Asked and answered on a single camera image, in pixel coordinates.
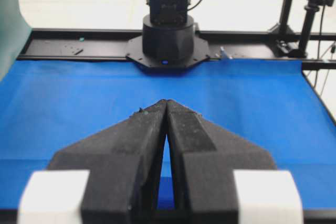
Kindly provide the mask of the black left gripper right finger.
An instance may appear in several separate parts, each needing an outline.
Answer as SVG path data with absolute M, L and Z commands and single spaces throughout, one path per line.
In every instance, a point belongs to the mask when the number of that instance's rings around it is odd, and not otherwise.
M 174 203 L 187 223 L 238 223 L 235 169 L 275 170 L 264 148 L 167 101 Z

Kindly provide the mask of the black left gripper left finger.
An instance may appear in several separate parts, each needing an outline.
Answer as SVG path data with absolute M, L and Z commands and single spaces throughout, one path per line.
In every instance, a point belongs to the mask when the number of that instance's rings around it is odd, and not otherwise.
M 166 101 L 57 151 L 49 170 L 90 172 L 80 213 L 83 223 L 140 223 L 158 200 L 166 137 Z

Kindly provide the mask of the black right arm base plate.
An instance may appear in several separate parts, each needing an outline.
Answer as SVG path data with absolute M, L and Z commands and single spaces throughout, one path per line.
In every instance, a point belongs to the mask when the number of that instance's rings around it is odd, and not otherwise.
M 142 37 L 128 41 L 125 48 L 127 59 L 147 69 L 188 69 L 210 59 L 208 42 L 194 38 L 193 52 L 182 52 L 177 49 L 159 49 L 158 54 L 150 56 L 142 49 Z

